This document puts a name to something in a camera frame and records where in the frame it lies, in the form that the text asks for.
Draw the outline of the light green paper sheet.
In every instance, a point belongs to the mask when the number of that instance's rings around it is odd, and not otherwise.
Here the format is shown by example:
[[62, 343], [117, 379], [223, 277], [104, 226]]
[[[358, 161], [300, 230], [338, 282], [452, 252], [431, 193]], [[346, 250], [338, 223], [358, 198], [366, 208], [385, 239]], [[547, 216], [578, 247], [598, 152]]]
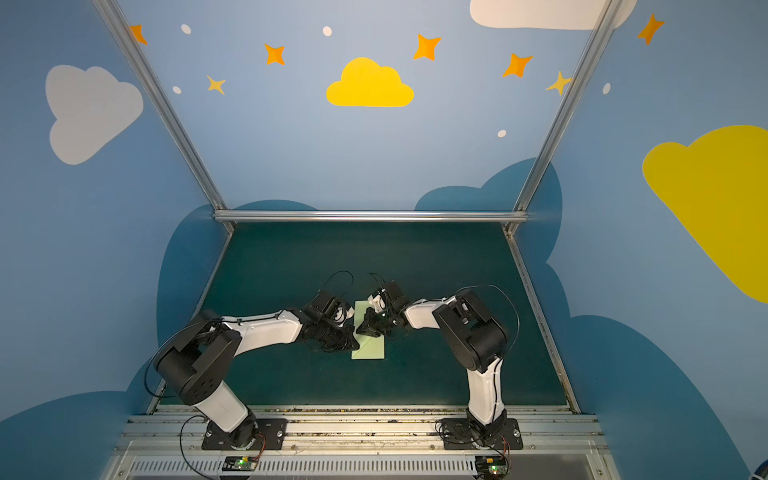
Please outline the light green paper sheet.
[[383, 336], [371, 337], [356, 332], [357, 328], [362, 325], [368, 308], [369, 303], [366, 300], [358, 300], [354, 304], [353, 334], [359, 348], [351, 352], [353, 361], [383, 360], [385, 358], [385, 338]]

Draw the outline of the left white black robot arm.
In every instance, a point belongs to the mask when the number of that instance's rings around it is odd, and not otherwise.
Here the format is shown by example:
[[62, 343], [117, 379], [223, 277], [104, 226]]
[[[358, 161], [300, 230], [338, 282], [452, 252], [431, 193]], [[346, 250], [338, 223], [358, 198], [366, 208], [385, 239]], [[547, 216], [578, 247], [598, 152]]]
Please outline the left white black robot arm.
[[205, 310], [166, 341], [151, 364], [185, 405], [208, 418], [205, 449], [249, 450], [267, 440], [252, 410], [225, 383], [234, 359], [297, 341], [316, 341], [330, 352], [357, 350], [354, 314], [346, 302], [328, 312], [307, 307], [246, 317]]

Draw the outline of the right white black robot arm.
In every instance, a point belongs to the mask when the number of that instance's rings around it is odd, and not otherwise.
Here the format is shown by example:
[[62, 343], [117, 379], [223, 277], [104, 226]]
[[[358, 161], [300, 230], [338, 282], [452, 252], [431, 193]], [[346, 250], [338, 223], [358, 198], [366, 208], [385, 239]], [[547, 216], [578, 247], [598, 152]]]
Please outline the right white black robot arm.
[[438, 435], [454, 449], [508, 447], [502, 399], [503, 359], [514, 339], [472, 288], [450, 297], [412, 301], [390, 283], [368, 297], [358, 335], [389, 335], [395, 328], [436, 329], [467, 372], [469, 401], [462, 420], [441, 420]]

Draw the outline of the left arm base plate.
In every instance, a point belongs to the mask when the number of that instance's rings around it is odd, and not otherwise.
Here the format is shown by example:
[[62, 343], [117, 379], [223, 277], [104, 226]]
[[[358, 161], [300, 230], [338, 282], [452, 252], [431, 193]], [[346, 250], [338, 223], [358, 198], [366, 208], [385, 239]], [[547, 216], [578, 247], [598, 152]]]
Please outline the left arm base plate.
[[225, 432], [210, 420], [201, 449], [221, 451], [281, 450], [287, 424], [285, 418], [255, 418], [250, 415], [232, 432]]

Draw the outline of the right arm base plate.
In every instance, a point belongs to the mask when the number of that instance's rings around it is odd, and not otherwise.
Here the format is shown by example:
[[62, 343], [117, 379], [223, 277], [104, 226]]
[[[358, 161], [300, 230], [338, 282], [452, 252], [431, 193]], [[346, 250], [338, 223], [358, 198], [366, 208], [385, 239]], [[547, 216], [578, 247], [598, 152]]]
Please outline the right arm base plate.
[[522, 450], [522, 433], [514, 418], [500, 417], [488, 426], [466, 418], [444, 418], [435, 424], [446, 450]]

